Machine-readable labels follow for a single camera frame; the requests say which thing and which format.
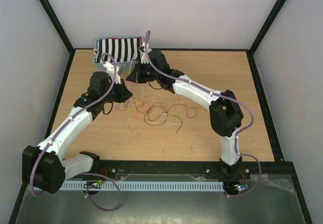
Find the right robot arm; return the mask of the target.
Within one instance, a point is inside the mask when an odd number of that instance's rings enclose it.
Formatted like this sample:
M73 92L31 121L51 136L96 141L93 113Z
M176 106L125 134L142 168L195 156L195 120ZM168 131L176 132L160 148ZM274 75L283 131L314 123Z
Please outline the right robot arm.
M140 84L156 81L162 89L185 96L208 110L210 125L221 137L221 173L226 178L236 175L242 162L238 154L237 133L243 113L234 93L230 90L214 91L193 81L183 72L170 68L160 50L149 49L146 53L141 46L139 51L141 59L126 80Z

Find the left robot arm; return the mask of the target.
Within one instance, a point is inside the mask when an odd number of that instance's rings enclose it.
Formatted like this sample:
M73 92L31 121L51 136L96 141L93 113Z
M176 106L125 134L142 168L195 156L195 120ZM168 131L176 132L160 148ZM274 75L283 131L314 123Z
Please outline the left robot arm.
M80 152L64 159L77 136L90 125L106 103L126 102L132 93L124 80L113 81L106 72L94 72L87 91L78 98L60 126L37 146L27 146L22 153L22 181L31 188L49 193L57 192L64 181L81 173L89 177L99 175L100 158L94 153Z

